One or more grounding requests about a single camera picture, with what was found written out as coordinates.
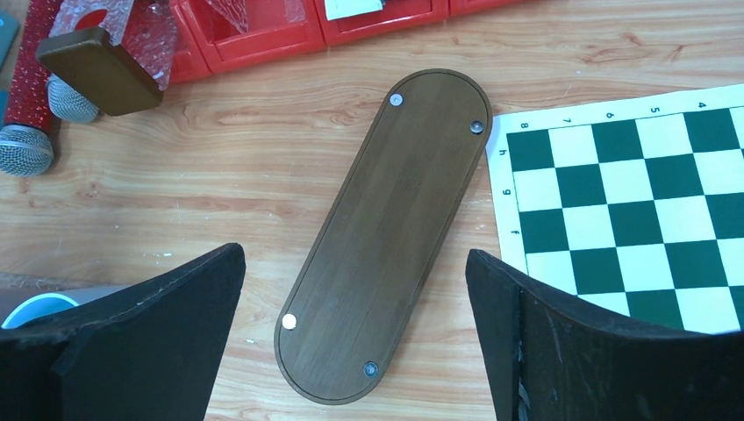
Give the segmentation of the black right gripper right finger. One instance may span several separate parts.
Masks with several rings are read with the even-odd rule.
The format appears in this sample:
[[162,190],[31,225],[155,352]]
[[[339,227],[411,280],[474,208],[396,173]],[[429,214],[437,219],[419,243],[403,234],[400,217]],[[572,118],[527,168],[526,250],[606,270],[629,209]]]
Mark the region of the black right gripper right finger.
[[466,265],[499,420],[740,420],[743,335],[589,303],[479,249]]

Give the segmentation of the light blue mug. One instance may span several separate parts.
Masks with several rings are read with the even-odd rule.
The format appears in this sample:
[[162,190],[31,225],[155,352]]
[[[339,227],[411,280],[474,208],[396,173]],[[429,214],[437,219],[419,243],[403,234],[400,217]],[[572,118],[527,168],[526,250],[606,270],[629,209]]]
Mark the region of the light blue mug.
[[124,289],[125,286],[99,286],[51,292],[26,291],[1,294],[3,329],[15,329],[47,315],[69,310]]

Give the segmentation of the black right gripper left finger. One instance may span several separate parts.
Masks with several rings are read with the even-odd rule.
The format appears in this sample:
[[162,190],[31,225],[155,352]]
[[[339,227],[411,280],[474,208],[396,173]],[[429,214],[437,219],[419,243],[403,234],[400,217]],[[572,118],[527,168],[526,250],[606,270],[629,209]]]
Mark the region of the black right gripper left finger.
[[4,420],[201,420],[240,299],[239,244],[1,332]]

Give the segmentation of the clear textured plastic sheet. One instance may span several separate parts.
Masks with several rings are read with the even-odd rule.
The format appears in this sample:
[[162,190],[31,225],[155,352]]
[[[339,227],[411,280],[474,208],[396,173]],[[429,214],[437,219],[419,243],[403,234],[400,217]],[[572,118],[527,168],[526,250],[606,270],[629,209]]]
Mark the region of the clear textured plastic sheet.
[[214,0],[207,4],[239,33],[303,23],[306,19],[304,1]]

